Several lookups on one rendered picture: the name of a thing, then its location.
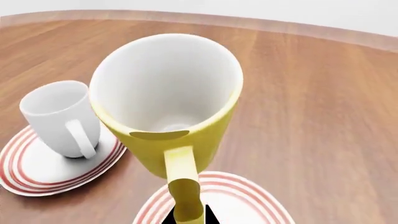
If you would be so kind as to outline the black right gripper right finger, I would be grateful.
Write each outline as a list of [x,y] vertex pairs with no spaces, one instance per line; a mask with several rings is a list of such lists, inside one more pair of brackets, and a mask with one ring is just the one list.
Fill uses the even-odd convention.
[[205,224],[220,224],[209,205],[205,205]]

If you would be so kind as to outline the white plate with red rings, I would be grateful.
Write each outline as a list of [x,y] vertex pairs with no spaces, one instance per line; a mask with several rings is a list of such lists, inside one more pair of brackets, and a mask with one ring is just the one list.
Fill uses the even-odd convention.
[[[220,224],[295,224],[275,197],[244,177],[204,171],[199,181],[201,201],[209,205]],[[164,185],[141,207],[132,224],[161,224],[174,205]]]
[[0,152],[0,186],[27,197],[60,194],[104,174],[125,150],[126,147],[102,127],[93,158],[69,159],[47,147],[34,130],[26,126]]

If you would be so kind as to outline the yellow and white mug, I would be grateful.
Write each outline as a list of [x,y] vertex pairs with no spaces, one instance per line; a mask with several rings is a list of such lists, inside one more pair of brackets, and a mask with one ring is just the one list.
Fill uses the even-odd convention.
[[97,117],[150,173],[166,179],[177,224],[205,224],[198,175],[212,162],[242,89],[236,57],[189,34],[121,46],[89,86]]

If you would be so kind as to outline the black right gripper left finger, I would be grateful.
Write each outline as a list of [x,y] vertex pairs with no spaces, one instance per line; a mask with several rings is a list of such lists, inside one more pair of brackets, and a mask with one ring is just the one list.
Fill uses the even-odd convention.
[[174,207],[171,208],[167,216],[164,218],[162,224],[176,224],[174,219]]

